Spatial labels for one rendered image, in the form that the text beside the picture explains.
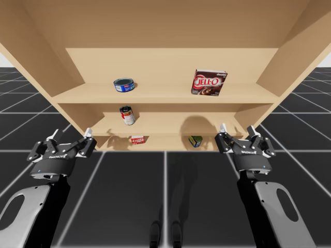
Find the red and white can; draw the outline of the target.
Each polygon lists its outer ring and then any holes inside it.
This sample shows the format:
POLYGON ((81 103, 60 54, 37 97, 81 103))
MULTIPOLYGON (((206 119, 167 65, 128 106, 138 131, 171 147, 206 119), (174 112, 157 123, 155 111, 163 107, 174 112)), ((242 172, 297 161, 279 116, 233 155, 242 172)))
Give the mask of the red and white can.
POLYGON ((120 109, 119 109, 119 112, 121 114, 121 117, 124 121, 124 123, 128 126, 132 125, 135 123, 136 119, 134 117, 134 114, 133 114, 133 111, 132 111, 132 108, 130 106, 122 106, 120 109))

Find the pale wooden shelf unit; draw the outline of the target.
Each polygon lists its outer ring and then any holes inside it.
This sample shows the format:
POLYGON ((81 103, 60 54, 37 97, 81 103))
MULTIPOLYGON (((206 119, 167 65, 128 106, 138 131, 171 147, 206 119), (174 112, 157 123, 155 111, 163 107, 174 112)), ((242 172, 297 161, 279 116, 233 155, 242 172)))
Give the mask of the pale wooden shelf unit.
POLYGON ((331 0, 0 0, 0 52, 98 150, 214 150, 331 52, 331 0), (219 96, 191 93, 197 69, 228 73, 219 96))

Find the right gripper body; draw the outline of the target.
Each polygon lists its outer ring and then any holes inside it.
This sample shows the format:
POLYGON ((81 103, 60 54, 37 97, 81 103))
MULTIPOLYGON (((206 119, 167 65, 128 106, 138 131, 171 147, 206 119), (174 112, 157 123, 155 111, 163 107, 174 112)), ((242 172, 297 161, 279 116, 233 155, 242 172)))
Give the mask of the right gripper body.
POLYGON ((232 144, 233 161, 238 172, 251 171, 256 174, 268 174, 272 167, 268 158, 257 144, 250 140, 237 140, 232 144))

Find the green and blue rectangular can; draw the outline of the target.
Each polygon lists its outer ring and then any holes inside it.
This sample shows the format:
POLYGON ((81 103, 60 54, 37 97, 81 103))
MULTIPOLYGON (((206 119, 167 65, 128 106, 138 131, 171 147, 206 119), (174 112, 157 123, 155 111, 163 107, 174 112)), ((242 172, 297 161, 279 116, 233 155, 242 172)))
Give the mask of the green and blue rectangular can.
POLYGON ((202 143, 203 137, 191 135, 188 137, 188 140, 194 148, 198 148, 202 143))

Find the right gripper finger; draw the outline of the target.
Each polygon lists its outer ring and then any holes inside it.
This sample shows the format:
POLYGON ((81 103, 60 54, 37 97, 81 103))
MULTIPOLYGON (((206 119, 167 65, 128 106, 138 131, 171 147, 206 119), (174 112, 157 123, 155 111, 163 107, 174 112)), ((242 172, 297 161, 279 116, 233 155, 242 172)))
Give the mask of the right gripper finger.
POLYGON ((221 124, 220 131, 215 136, 215 142, 221 153, 233 153, 234 146, 242 148, 239 140, 228 133, 225 123, 221 124))
POLYGON ((249 133, 251 145, 251 150, 256 151, 256 154, 263 155, 266 158, 271 158, 276 156, 276 152, 271 144, 271 141, 267 137, 263 137, 259 132, 255 130, 253 126, 247 128, 249 133))

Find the blue flat can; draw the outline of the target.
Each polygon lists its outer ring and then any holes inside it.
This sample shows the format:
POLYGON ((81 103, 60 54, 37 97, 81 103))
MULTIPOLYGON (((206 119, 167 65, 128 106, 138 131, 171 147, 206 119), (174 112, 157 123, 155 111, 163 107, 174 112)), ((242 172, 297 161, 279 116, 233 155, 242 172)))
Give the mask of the blue flat can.
POLYGON ((134 89, 134 81, 131 78, 120 78, 113 82, 118 92, 129 92, 134 89))

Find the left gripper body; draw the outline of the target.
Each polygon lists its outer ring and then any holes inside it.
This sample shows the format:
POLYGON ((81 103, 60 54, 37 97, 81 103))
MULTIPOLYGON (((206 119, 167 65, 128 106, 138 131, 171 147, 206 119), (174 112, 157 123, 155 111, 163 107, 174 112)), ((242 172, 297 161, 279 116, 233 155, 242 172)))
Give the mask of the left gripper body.
POLYGON ((68 177, 71 175, 76 157, 71 151, 67 153, 68 144, 57 145, 58 152, 56 154, 47 154, 38 162, 32 162, 34 167, 30 172, 30 176, 35 179, 48 179, 53 176, 62 175, 68 177))

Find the brown carton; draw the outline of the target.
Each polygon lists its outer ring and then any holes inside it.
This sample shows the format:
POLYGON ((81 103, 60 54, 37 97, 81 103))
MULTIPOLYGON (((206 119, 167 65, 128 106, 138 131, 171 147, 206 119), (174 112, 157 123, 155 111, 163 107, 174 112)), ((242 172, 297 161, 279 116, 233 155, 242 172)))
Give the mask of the brown carton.
POLYGON ((228 73, 226 71, 197 69, 191 93, 202 96, 219 96, 227 76, 228 73))

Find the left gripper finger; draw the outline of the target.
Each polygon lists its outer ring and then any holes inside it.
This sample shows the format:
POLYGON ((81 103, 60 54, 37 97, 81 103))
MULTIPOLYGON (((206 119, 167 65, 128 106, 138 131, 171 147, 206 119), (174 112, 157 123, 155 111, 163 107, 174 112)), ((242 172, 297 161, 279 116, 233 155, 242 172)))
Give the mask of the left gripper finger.
POLYGON ((44 141, 37 142, 29 155, 27 156, 27 160, 29 162, 38 162, 42 160, 42 157, 47 154, 56 154, 58 152, 57 149, 57 141, 60 138, 60 129, 56 129, 55 132, 47 137, 44 141))
POLYGON ((67 148, 67 153, 69 154, 73 151, 75 157, 89 158, 96 147, 96 140, 92 136, 92 129, 87 128, 83 138, 72 143, 67 148))

